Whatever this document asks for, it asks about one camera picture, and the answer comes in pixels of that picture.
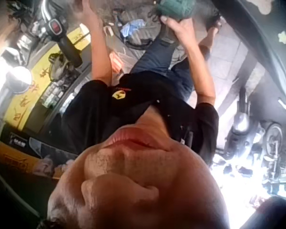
nose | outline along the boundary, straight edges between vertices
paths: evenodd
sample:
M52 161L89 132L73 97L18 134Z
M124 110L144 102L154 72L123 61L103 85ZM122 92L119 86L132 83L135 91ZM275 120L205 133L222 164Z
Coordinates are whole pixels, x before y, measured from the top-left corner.
M114 215L119 221L126 219L134 222L144 216L155 219L155 209L159 202L159 190L156 187L140 186L118 174L86 180L82 184L82 194L86 206L102 214L99 218Z

side mirror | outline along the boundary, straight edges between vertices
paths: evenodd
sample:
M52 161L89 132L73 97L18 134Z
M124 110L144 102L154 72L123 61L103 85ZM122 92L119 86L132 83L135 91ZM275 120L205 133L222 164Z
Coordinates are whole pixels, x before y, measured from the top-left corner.
M15 94L25 93L32 84L32 74L29 69L18 66L6 73L6 85Z

green power drill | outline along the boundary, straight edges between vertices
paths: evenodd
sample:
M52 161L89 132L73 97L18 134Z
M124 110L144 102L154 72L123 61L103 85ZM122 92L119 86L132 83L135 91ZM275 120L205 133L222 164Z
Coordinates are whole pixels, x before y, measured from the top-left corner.
M191 18L194 12L195 0L158 0L156 1L156 11L158 15L168 16L181 21ZM172 44L177 41L174 32L168 27L162 28L162 41Z

ferrari logo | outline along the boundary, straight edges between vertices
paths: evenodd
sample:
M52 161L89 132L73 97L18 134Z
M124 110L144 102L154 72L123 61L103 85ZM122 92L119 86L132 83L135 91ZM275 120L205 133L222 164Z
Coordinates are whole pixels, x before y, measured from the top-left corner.
M119 90L119 91L115 92L112 96L115 99L123 99L126 96L126 92L122 91L122 90Z

jeans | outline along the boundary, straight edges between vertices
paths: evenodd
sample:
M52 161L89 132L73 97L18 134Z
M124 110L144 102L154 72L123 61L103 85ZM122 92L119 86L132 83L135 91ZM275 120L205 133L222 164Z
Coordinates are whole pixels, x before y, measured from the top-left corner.
M187 101L194 91L194 83L190 73L188 58L177 63L169 70L172 56L177 45L177 43L167 45L157 37L146 50L145 54L134 65L130 73L152 71L158 73L159 77L167 77L173 82L183 100ZM199 46L199 48L207 60L210 56L210 50L205 46Z

